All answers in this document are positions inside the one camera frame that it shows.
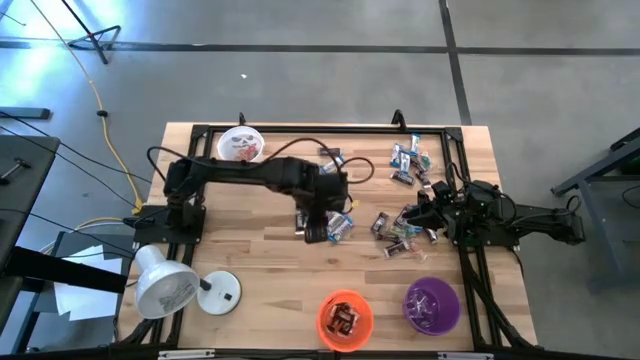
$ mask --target gray floor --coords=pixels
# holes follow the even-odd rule
[[[61,3],[39,3],[65,37],[83,35]],[[126,41],[445,44],[436,0],[72,3],[92,29],[122,25],[120,39]],[[637,1],[450,0],[449,7],[460,46],[640,46]],[[27,26],[3,18],[0,37],[53,38],[29,1],[14,0],[8,14]],[[78,55],[111,113],[114,144],[130,169],[143,176],[151,176],[144,151],[161,141],[168,121],[228,121],[243,111],[249,121],[387,123],[401,108],[412,123],[460,124],[447,55],[117,52],[108,66],[90,52]],[[504,189],[518,202],[563,205],[549,188],[638,126],[640,57],[461,56],[460,62],[473,124],[490,127]],[[0,50],[0,99],[5,106],[52,109],[54,117],[38,126],[115,165],[102,142],[95,99],[65,51]],[[11,121],[0,123],[29,133]],[[124,177],[79,163],[130,196]],[[146,194],[148,187],[140,185]],[[125,216],[128,210],[60,160],[34,208],[70,226],[96,216]],[[20,242],[38,248],[57,231],[32,219]],[[530,236],[522,248],[541,345],[640,357],[640,293],[594,295],[586,289],[597,271],[596,241],[569,247]],[[23,296],[0,346],[11,339],[25,303]]]

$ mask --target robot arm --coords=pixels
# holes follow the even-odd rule
[[[521,237],[532,232],[569,245],[584,241],[582,219],[575,211],[518,205],[484,181],[465,184],[463,196],[454,194],[442,181],[432,188],[433,200],[424,192],[418,193],[418,206],[403,216],[411,225],[447,228],[450,239],[456,239],[455,231],[463,231],[463,245],[516,247]]]
[[[305,241],[327,239],[327,211],[344,211],[348,197],[347,174],[322,174],[317,164],[283,157],[254,164],[207,158],[183,158],[169,165],[164,194],[167,197],[168,225],[187,227],[193,216],[189,199],[206,183],[220,182],[265,186],[273,192],[293,197],[296,207],[307,217]]]

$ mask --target purple bowl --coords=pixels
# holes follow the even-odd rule
[[[451,331],[460,319],[460,300],[446,282],[425,277],[409,286],[402,311],[417,331],[443,335]]]

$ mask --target white lamp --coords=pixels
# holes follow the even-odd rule
[[[224,315],[240,302],[240,282],[227,271],[215,271],[201,280],[185,264],[167,260],[147,245],[135,256],[141,275],[136,284],[136,309],[145,319],[159,319],[185,307],[194,296],[202,310]]]

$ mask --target white paper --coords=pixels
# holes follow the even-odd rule
[[[122,259],[103,260],[100,266],[95,267],[119,274],[122,269]],[[118,294],[102,290],[83,290],[89,295],[89,300],[85,301],[84,305],[71,309],[69,321],[93,319],[116,314]]]
[[[92,261],[104,260],[103,252],[104,250],[102,248],[102,245],[96,245],[90,248],[86,248],[75,254],[71,254],[71,256],[82,256],[82,257],[65,257],[63,259],[77,263],[77,264],[84,264]]]
[[[82,263],[97,269],[120,274],[122,259],[104,260],[102,245],[93,246],[73,255],[91,255],[86,257],[66,258],[75,263]],[[87,289],[68,284],[54,284],[58,314],[71,312],[69,320],[82,320],[115,315],[118,294]]]
[[[71,254],[71,256],[86,256],[86,255],[95,254],[94,256],[67,257],[64,259],[74,263],[79,263],[79,264],[83,264],[89,261],[103,261],[104,255],[102,254],[102,252],[103,252],[102,245],[92,246],[90,248],[79,251],[75,254]],[[62,284],[62,283],[54,283],[53,287],[56,294],[56,305],[58,307],[58,315],[62,315],[69,312],[71,310],[70,308],[71,304],[69,303],[69,300],[73,300],[73,298],[67,295],[67,292],[69,290],[66,290],[66,289],[69,287],[75,288],[75,286]]]

